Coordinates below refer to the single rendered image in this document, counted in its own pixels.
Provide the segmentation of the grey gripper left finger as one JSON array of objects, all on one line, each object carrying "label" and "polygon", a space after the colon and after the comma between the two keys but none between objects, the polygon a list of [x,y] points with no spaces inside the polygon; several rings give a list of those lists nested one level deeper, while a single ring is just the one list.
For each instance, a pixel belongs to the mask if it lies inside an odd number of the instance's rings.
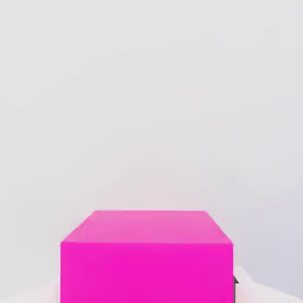
[{"label": "grey gripper left finger", "polygon": [[33,303],[60,303],[60,278],[39,286],[34,292]]}]

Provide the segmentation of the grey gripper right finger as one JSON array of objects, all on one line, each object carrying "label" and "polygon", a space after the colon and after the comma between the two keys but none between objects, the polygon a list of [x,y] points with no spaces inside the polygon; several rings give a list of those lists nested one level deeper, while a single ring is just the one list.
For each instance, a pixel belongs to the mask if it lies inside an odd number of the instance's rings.
[{"label": "grey gripper right finger", "polygon": [[234,266],[236,303],[303,303],[303,299],[288,295],[255,282],[241,266]]}]

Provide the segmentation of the small magenta cube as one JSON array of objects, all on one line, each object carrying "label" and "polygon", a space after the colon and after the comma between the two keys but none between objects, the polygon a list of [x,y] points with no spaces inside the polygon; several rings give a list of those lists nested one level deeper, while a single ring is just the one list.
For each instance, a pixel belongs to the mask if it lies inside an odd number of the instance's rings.
[{"label": "small magenta cube", "polygon": [[234,303],[233,248],[204,211],[95,211],[60,244],[60,303]]}]

